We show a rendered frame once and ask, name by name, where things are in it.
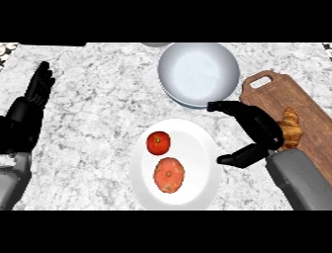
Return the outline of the brown wooden cutting board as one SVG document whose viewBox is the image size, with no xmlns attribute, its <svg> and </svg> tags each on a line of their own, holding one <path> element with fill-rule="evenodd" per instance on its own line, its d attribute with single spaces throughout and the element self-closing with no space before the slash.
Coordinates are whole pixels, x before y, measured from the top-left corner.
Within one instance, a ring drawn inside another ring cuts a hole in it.
<svg viewBox="0 0 332 253">
<path fill-rule="evenodd" d="M 303 130 L 298 149 L 310 157 L 332 186 L 332 119 L 286 74 L 264 70 L 242 84 L 241 101 L 258 106 L 276 121 L 286 107 L 295 110 Z"/>
</svg>

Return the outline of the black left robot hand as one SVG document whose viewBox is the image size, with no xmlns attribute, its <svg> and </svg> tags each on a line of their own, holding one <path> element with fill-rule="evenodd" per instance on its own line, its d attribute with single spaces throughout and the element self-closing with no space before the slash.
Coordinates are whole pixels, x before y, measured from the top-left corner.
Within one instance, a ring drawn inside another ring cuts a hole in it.
<svg viewBox="0 0 332 253">
<path fill-rule="evenodd" d="M 44 109 L 56 84 L 50 64 L 42 61 L 34 73 L 25 95 L 20 96 L 4 116 L 0 116 L 0 154 L 31 152 L 37 146 Z"/>
</svg>

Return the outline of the dark appliance edge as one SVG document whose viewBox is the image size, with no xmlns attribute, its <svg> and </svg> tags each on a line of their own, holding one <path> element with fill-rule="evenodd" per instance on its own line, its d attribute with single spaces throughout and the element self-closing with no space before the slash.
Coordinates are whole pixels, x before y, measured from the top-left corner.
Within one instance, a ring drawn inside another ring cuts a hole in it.
<svg viewBox="0 0 332 253">
<path fill-rule="evenodd" d="M 85 46 L 87 42 L 19 42 L 19 44 L 38 46 Z"/>
</svg>

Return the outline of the white oval plate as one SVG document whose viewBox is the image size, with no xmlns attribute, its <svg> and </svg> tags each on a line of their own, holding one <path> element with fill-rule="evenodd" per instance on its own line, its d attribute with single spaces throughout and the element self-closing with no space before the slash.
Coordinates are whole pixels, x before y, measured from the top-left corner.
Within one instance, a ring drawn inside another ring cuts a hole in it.
<svg viewBox="0 0 332 253">
<path fill-rule="evenodd" d="M 147 149 L 149 138 L 156 131 L 165 132 L 170 138 L 168 150 L 162 155 L 155 155 Z M 217 156 L 212 137 L 196 123 L 170 119 L 146 129 L 130 163 L 133 190 L 146 210 L 208 208 L 221 178 Z"/>
</svg>

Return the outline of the pale grey bowl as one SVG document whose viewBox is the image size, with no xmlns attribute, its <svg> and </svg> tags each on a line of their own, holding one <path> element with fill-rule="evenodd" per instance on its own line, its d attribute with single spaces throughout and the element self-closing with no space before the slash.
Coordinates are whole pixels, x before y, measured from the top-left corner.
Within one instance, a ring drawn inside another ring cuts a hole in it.
<svg viewBox="0 0 332 253">
<path fill-rule="evenodd" d="M 217 42 L 176 42 L 161 56 L 158 75 L 171 99 L 192 109 L 224 100 L 241 77 L 239 63 Z"/>
</svg>

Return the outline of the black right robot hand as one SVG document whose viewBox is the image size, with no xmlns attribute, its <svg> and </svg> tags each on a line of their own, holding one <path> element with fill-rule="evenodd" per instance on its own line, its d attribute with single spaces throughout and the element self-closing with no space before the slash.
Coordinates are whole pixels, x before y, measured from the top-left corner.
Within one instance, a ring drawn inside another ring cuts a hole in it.
<svg viewBox="0 0 332 253">
<path fill-rule="evenodd" d="M 260 107 L 239 101 L 210 102 L 207 111 L 232 116 L 254 141 L 232 154 L 217 157 L 218 164 L 246 168 L 270 155 L 270 150 L 282 147 L 283 137 L 278 122 Z"/>
</svg>

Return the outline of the golden brown croissant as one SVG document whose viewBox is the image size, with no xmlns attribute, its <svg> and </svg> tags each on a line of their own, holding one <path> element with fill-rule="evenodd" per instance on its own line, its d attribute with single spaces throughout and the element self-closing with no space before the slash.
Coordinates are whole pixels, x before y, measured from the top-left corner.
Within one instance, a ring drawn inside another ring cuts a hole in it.
<svg viewBox="0 0 332 253">
<path fill-rule="evenodd" d="M 295 148 L 300 144 L 303 130 L 298 124 L 298 115 L 291 107 L 282 112 L 282 118 L 276 122 L 282 130 L 283 144 L 282 149 Z"/>
</svg>

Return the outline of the red tomato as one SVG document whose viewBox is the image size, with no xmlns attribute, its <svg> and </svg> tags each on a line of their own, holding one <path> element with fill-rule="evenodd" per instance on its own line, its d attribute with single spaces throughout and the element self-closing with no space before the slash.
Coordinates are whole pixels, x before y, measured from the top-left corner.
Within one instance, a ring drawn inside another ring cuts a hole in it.
<svg viewBox="0 0 332 253">
<path fill-rule="evenodd" d="M 147 137 L 147 150 L 155 155 L 167 153 L 170 148 L 170 136 L 164 131 L 155 131 Z"/>
</svg>

